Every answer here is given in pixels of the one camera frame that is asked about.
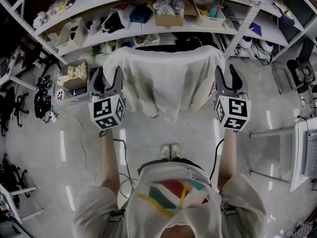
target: white t-shirt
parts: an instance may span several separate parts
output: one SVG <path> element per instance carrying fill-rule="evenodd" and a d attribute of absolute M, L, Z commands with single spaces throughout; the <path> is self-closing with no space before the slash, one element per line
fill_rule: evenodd
<path fill-rule="evenodd" d="M 197 238 L 262 238 L 266 213 L 244 175 L 231 178 L 222 196 L 203 170 L 178 162 L 143 168 L 126 211 L 118 212 L 109 188 L 90 187 L 74 219 L 76 238 L 160 238 L 174 225 L 188 225 Z"/>

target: metal shelving unit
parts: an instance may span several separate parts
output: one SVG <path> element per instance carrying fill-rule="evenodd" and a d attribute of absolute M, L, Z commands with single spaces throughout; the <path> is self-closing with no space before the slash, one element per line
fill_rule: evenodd
<path fill-rule="evenodd" d="M 182 27 L 158 27 L 155 25 L 155 21 L 152 19 L 149 20 L 146 24 L 140 23 L 132 23 L 131 26 L 127 29 L 122 29 L 116 31 L 112 34 L 103 33 L 100 31 L 94 36 L 89 36 L 85 34 L 84 41 L 80 48 L 77 48 L 72 51 L 63 51 L 57 50 L 51 44 L 44 41 L 41 37 L 41 34 L 51 27 L 59 24 L 63 20 L 66 20 L 70 17 L 73 17 L 79 13 L 84 13 L 86 11 L 90 11 L 93 8 L 98 6 L 102 6 L 112 2 L 119 2 L 121 0 L 76 0 L 73 7 L 67 9 L 61 14 L 57 14 L 53 16 L 47 23 L 43 24 L 39 29 L 34 30 L 16 11 L 18 6 L 22 4 L 25 0 L 18 0 L 13 6 L 11 6 L 6 0 L 0 0 L 0 3 L 5 7 L 5 9 L 15 18 L 23 28 L 25 28 L 30 35 L 32 35 L 38 42 L 40 42 L 51 54 L 56 56 L 62 63 L 67 64 L 67 60 L 64 58 L 64 55 L 69 54 L 74 51 L 80 51 L 80 49 L 87 48 L 92 45 L 96 45 L 105 41 L 115 40 L 120 38 L 131 37 L 134 35 L 141 34 L 149 34 L 149 33 L 168 33 L 168 32 L 211 32 L 211 33 L 221 33 L 221 34 L 230 34 L 233 35 L 233 39 L 230 44 L 227 46 L 224 51 L 224 56 L 228 59 L 230 56 L 234 55 L 235 48 L 240 42 L 241 38 L 246 35 L 257 39 L 263 39 L 266 41 L 273 42 L 279 45 L 280 52 L 278 52 L 274 58 L 278 58 L 282 53 L 284 53 L 289 47 L 291 47 L 298 39 L 300 39 L 308 30 L 313 26 L 313 24 L 317 23 L 317 17 L 315 16 L 305 27 L 303 27 L 299 20 L 294 17 L 295 25 L 299 30 L 299 33 L 290 41 L 287 42 L 282 32 L 278 28 L 278 24 L 276 24 L 272 17 L 267 15 L 269 13 L 272 16 L 276 16 L 277 18 L 281 17 L 281 13 L 279 10 L 274 8 L 272 5 L 273 2 L 282 3 L 280 0 L 226 0 L 233 1 L 235 3 L 239 3 L 241 5 L 235 5 L 233 7 L 234 12 L 239 15 L 240 27 L 236 30 L 230 24 L 224 23 L 222 28 L 206 28 L 198 26 L 194 20 L 185 19 L 184 26 Z M 310 3 L 309 0 L 304 0 L 309 7 L 317 14 L 317 9 Z M 258 36 L 251 30 L 249 30 L 249 26 L 252 22 L 259 24 L 262 28 L 262 37 Z"/>

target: person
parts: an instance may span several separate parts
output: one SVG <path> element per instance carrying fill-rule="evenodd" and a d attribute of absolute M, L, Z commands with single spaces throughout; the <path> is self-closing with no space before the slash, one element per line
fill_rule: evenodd
<path fill-rule="evenodd" d="M 266 213 L 247 178 L 237 173 L 236 134 L 226 130 L 217 193 L 207 173 L 180 158 L 177 144 L 163 159 L 140 167 L 139 183 L 125 209 L 111 130 L 102 138 L 101 186 L 81 196 L 73 225 L 76 238 L 262 238 Z"/>

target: white cable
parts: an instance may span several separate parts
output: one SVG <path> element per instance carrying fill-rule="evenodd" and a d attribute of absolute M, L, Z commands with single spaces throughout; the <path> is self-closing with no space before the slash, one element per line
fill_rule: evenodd
<path fill-rule="evenodd" d="M 55 116 L 57 117 L 57 115 L 58 115 L 59 113 L 62 113 L 62 112 L 63 112 L 67 117 L 72 117 L 72 118 L 76 119 L 76 120 L 78 121 L 78 123 L 80 124 L 79 141 L 80 141 L 80 145 L 81 145 L 81 148 L 83 149 L 83 153 L 84 153 L 84 157 L 85 157 L 85 166 L 86 166 L 86 169 L 88 169 L 88 168 L 87 168 L 87 162 L 86 162 L 86 152 L 85 152 L 85 149 L 84 149 L 83 144 L 82 144 L 82 142 L 81 142 L 81 133 L 82 133 L 82 131 L 83 131 L 83 126 L 82 126 L 81 122 L 80 122 L 75 116 L 69 116 L 65 111 L 59 111 L 59 112 L 57 112 L 57 113 L 55 114 Z"/>

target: perforated metal post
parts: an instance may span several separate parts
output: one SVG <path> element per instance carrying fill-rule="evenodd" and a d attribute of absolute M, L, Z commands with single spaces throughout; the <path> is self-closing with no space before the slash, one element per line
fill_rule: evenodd
<path fill-rule="evenodd" d="M 241 26 L 238 30 L 238 33 L 235 35 L 235 37 L 232 39 L 229 46 L 225 50 L 224 58 L 226 60 L 228 60 L 228 58 L 230 57 L 230 54 L 235 50 L 235 48 L 237 47 L 237 45 L 241 41 L 242 37 L 244 36 L 245 32 L 249 29 L 249 26 L 251 25 L 251 23 L 253 22 L 253 20 L 257 16 L 258 12 L 260 11 L 261 4 L 265 0 L 257 0 L 257 1 L 258 1 L 258 4 L 253 4 L 250 7 L 245 20 L 243 21 L 243 23 L 241 24 Z"/>
<path fill-rule="evenodd" d="M 63 64 L 68 64 L 68 62 L 58 53 L 52 49 L 49 45 L 47 45 L 46 41 L 44 41 L 40 36 L 35 34 L 34 29 L 23 19 L 16 11 L 11 11 L 11 5 L 7 0 L 0 0 L 2 6 L 10 13 L 10 15 L 30 34 L 32 37 L 37 40 L 48 52 L 50 52 L 53 56 L 55 56 L 58 60 L 60 60 Z"/>

